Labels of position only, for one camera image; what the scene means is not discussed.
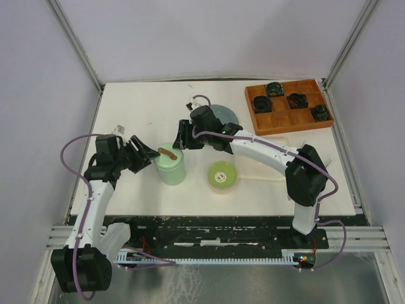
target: white tabletop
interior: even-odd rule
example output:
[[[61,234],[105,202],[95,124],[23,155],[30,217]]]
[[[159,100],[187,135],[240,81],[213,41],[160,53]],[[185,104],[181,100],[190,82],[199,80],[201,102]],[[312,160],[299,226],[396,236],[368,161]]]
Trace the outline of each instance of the white tabletop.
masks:
[[[178,121],[188,119],[185,104],[195,94],[207,95],[213,104],[229,107],[235,112],[239,124],[254,132],[244,96],[246,86],[265,84],[255,81],[198,81],[198,82],[138,82],[107,84],[97,114],[94,133],[111,133],[117,125],[125,127],[125,137],[132,135],[157,149],[161,143],[172,143],[177,135]],[[351,195],[330,129],[277,134],[290,146],[304,143],[314,146],[327,170],[339,183],[339,191],[324,200],[320,215],[355,215]],[[87,164],[96,152],[95,139],[90,142],[85,157]],[[209,166],[219,160],[234,162],[234,156],[215,151],[185,150],[187,177],[178,186],[167,186],[159,178],[152,164],[133,174],[122,172],[107,215],[235,215],[280,216],[293,215],[294,202],[289,200],[285,183],[239,179],[227,190],[213,189],[207,180]],[[333,185],[328,182],[326,191]],[[84,195],[80,182],[73,202],[72,214],[77,214]]]

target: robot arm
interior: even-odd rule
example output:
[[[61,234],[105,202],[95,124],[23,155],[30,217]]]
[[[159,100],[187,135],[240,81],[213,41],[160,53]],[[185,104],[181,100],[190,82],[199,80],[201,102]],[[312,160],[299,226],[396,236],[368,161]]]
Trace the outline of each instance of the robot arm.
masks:
[[[82,291],[108,289],[112,276],[111,264],[122,246],[130,239],[130,228],[124,223],[111,224],[106,234],[101,237],[107,205],[122,170],[129,169],[136,174],[150,165],[151,160],[159,155],[136,136],[125,142],[122,136],[114,134],[97,137],[96,153],[84,174],[90,182],[92,188],[90,197],[93,199],[87,204],[89,194],[86,189],[70,237],[64,248],[54,250],[51,256],[51,264],[63,292],[77,291],[73,278],[73,251],[77,246],[77,238],[80,238],[80,241],[75,265]]]
[[[292,155],[306,158],[326,171],[314,147],[307,144],[302,148],[281,146],[243,130],[240,125],[234,123],[223,125],[208,106],[199,106],[191,110],[191,122],[180,121],[173,147],[202,149],[208,144],[215,150],[246,156],[276,169],[285,176],[287,192],[295,201],[293,228],[304,235],[311,233],[315,227],[316,202],[325,189],[327,178]],[[196,136],[196,133],[200,132],[204,135]]]

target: red wire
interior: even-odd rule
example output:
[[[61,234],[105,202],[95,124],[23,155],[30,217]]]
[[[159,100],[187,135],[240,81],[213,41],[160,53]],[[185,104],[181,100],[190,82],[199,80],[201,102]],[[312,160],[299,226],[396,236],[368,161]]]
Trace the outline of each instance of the red wire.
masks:
[[[146,242],[146,239],[144,236],[142,236],[140,238],[140,240],[142,241],[142,251],[145,252],[145,246],[147,246],[147,252],[151,253],[151,247],[149,246],[149,244]]]
[[[312,251],[312,254],[316,253],[316,239],[314,239],[314,250]]]

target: blue plate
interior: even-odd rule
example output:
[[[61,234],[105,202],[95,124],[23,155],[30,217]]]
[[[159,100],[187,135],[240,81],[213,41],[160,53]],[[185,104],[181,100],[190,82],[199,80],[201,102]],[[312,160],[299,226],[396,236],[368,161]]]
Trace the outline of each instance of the blue plate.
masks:
[[[214,112],[215,116],[219,118],[222,124],[227,124],[229,122],[233,122],[237,125],[239,124],[239,120],[236,117],[235,113],[226,106],[221,106],[220,104],[212,104],[211,109]]]

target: wooden box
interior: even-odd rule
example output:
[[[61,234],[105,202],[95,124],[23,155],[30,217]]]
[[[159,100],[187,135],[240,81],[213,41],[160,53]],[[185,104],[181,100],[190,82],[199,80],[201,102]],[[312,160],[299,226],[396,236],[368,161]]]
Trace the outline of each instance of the wooden box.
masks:
[[[251,114],[256,135],[270,135],[330,127],[333,122],[332,114],[325,102],[315,79],[281,82],[284,96],[270,98],[273,102],[271,112],[255,114],[253,99],[256,96],[267,96],[266,85],[252,85],[246,87],[245,96],[247,107]],[[305,94],[307,108],[291,110],[287,97],[292,93]],[[326,105],[330,120],[315,122],[311,109],[316,105]]]

